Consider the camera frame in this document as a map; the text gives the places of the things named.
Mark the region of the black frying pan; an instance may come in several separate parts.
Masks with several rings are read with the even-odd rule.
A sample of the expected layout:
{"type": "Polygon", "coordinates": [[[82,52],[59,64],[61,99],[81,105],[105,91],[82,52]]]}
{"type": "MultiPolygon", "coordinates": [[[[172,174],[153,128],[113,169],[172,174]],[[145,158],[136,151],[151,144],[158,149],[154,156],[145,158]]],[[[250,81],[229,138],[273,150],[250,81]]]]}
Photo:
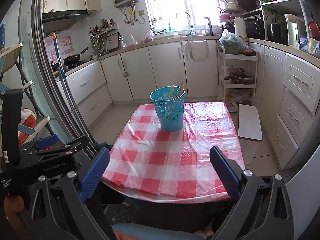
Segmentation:
{"type": "Polygon", "coordinates": [[[80,61],[80,56],[86,52],[87,50],[89,49],[89,47],[86,47],[84,50],[82,50],[80,53],[78,54],[75,54],[75,55],[71,55],[71,56],[68,56],[68,57],[65,57],[63,59],[63,64],[67,67],[69,67],[70,65],[73,65],[77,62],[80,61]]]}

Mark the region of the white thermos jug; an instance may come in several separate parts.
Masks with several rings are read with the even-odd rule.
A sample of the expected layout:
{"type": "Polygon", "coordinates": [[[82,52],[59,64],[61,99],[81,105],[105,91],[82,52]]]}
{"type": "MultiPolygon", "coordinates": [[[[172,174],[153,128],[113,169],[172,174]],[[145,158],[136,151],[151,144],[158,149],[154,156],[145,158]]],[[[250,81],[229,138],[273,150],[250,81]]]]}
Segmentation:
{"type": "Polygon", "coordinates": [[[239,37],[247,37],[246,24],[243,18],[236,17],[234,19],[235,34],[239,37]]]}

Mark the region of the teal perforated plastic basket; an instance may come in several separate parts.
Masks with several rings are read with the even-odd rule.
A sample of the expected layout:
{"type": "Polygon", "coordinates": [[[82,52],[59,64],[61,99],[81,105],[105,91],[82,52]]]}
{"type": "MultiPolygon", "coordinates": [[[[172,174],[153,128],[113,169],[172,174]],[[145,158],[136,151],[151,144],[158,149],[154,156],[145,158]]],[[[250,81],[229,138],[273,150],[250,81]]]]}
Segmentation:
{"type": "Polygon", "coordinates": [[[176,98],[180,86],[174,86],[172,100],[168,100],[170,86],[158,88],[150,94],[161,129],[166,132],[176,132],[183,127],[185,90],[176,98]]]}

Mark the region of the blue handled mop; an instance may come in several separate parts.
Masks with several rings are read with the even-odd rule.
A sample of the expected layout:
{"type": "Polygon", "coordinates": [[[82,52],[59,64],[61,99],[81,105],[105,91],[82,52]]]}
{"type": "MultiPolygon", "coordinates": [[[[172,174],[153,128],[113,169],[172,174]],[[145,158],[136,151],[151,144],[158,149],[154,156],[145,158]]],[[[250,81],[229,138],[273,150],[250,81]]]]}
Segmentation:
{"type": "Polygon", "coordinates": [[[63,69],[61,56],[60,56],[60,52],[59,52],[59,48],[58,48],[56,33],[52,34],[52,38],[53,38],[53,43],[54,43],[54,47],[55,47],[56,56],[57,56],[57,59],[58,59],[58,62],[59,62],[59,66],[60,66],[60,70],[59,70],[58,76],[59,76],[59,79],[60,79],[61,86],[63,88],[64,94],[66,96],[66,99],[68,101],[68,104],[71,107],[71,111],[72,111],[72,113],[74,115],[74,118],[75,118],[76,122],[78,123],[81,131],[88,137],[90,145],[95,150],[97,150],[97,142],[94,140],[94,138],[92,137],[91,133],[89,132],[89,130],[88,130],[88,128],[87,128],[87,126],[86,126],[86,124],[85,124],[85,122],[84,122],[84,120],[83,120],[83,118],[82,118],[77,106],[76,106],[76,103],[74,101],[74,98],[73,98],[71,90],[70,90],[70,87],[69,87],[69,85],[67,83],[65,71],[63,69]]]}

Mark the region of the red white checkered tablecloth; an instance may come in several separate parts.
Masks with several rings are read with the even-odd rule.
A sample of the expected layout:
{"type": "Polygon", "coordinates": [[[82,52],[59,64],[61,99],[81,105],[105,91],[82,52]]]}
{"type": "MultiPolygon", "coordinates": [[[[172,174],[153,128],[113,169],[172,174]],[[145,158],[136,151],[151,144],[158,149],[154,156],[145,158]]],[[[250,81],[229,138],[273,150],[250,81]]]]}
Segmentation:
{"type": "Polygon", "coordinates": [[[152,104],[140,105],[118,135],[102,181],[121,194],[154,203],[206,203],[228,198],[209,158],[217,146],[245,163],[223,102],[189,102],[183,127],[161,129],[152,104]]]}

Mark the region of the wooden chopstick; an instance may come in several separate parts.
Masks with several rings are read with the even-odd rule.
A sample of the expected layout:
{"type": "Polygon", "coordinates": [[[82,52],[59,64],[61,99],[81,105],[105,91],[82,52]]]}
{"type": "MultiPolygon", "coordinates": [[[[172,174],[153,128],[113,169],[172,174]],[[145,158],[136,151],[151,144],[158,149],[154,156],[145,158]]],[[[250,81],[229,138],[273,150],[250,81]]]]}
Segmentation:
{"type": "Polygon", "coordinates": [[[174,85],[171,85],[169,90],[168,100],[172,100],[173,91],[174,91],[174,85]]]}
{"type": "Polygon", "coordinates": [[[176,94],[176,98],[180,97],[183,92],[184,92],[184,84],[181,84],[181,86],[179,87],[179,90],[176,94]]]}

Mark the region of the white electric kettle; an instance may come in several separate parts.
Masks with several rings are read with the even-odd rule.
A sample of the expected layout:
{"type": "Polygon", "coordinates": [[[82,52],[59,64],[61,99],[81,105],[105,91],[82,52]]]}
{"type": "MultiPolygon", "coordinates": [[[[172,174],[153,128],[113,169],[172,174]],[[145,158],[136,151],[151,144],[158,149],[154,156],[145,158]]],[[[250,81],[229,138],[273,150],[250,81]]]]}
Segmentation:
{"type": "Polygon", "coordinates": [[[289,46],[299,47],[299,41],[301,37],[306,37],[306,27],[305,22],[302,18],[293,14],[284,14],[289,46]]]}

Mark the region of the green vegetables plastic bag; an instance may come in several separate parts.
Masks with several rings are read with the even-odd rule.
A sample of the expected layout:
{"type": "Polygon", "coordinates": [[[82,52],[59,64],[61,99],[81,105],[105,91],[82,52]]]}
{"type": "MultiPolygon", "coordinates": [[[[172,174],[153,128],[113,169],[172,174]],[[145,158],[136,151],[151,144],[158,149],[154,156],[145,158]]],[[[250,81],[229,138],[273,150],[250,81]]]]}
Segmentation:
{"type": "Polygon", "coordinates": [[[224,29],[219,38],[221,46],[225,49],[226,54],[245,54],[251,53],[251,48],[235,33],[224,29]]]}

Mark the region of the beige kitchen base cabinets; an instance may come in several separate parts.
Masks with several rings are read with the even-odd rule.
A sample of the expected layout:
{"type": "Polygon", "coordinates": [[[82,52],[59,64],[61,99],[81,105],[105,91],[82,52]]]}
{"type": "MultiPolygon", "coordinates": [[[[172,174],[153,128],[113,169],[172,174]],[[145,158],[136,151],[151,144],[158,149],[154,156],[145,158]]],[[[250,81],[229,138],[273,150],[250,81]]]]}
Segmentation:
{"type": "MultiPolygon", "coordinates": [[[[66,80],[87,126],[113,102],[142,101],[184,84],[190,100],[217,99],[217,40],[195,61],[185,41],[125,49],[69,70],[66,80]]],[[[289,46],[251,41],[258,52],[257,107],[281,170],[306,162],[319,146],[319,58],[289,46]]]]}

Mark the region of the white tiered storage rack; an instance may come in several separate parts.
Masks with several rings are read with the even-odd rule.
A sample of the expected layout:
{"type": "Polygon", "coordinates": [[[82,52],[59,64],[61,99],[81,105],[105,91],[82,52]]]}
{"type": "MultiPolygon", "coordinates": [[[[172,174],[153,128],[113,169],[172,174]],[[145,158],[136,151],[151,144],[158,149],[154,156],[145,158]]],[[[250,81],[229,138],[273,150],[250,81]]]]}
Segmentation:
{"type": "Polygon", "coordinates": [[[253,105],[258,77],[258,52],[245,46],[238,54],[227,54],[225,48],[217,48],[219,70],[218,99],[230,112],[237,112],[239,105],[253,105]]]}

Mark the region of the white step stool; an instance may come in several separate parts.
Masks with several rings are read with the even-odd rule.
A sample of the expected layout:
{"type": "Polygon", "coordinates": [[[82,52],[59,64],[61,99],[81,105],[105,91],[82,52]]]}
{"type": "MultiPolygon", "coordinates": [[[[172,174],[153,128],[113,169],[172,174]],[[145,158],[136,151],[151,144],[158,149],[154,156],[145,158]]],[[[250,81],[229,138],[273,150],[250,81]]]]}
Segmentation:
{"type": "Polygon", "coordinates": [[[263,140],[258,110],[254,106],[238,105],[238,137],[245,164],[250,164],[263,140]]]}

